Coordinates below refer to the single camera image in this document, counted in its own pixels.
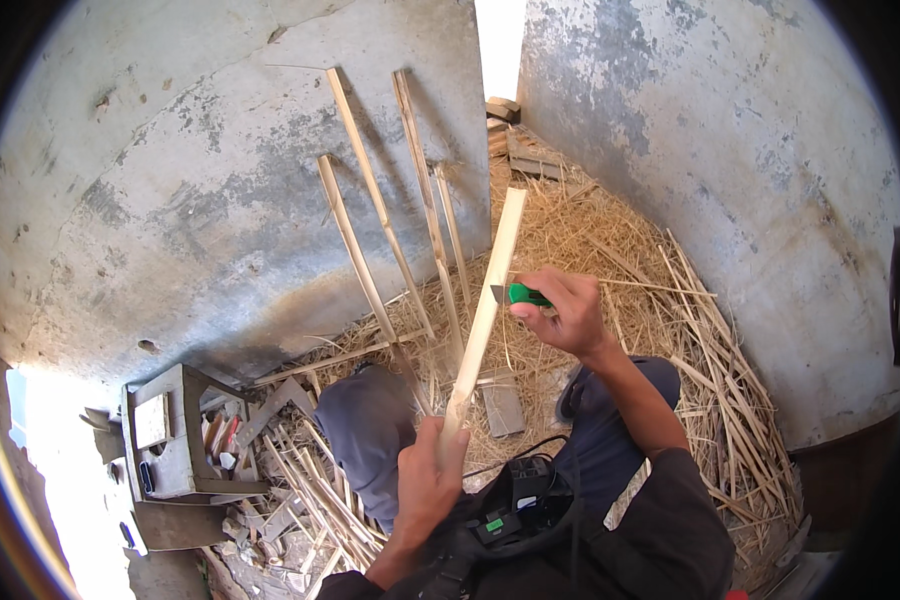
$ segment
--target green utility knife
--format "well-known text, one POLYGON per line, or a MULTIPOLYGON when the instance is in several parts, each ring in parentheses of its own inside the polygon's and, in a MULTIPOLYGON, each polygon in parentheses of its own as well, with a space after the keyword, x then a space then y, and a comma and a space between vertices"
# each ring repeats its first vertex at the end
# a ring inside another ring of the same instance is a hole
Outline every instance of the green utility knife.
POLYGON ((516 303, 530 303, 537 306, 553 306, 553 303, 522 283, 509 283, 507 285, 491 285, 490 291, 498 305, 515 305, 516 303))

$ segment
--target leg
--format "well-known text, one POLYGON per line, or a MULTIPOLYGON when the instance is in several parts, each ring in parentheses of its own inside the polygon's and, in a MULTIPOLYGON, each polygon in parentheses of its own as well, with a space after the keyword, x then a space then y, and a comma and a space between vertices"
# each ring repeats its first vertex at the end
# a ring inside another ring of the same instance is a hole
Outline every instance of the leg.
POLYGON ((413 402, 403 379, 374 365, 327 386, 313 411, 336 464, 384 531, 397 512, 396 457, 417 439, 413 402))
MULTIPOLYGON (((670 405, 677 406, 681 395, 681 378, 669 361, 653 356, 631 356, 650 383, 670 405)), ((574 419, 570 441, 579 461, 580 491, 584 509, 601 521, 611 505, 630 483, 646 459, 624 425, 610 392, 597 375, 582 373, 579 408, 574 419)), ((572 473, 573 456, 564 446, 554 458, 565 473, 572 473)))

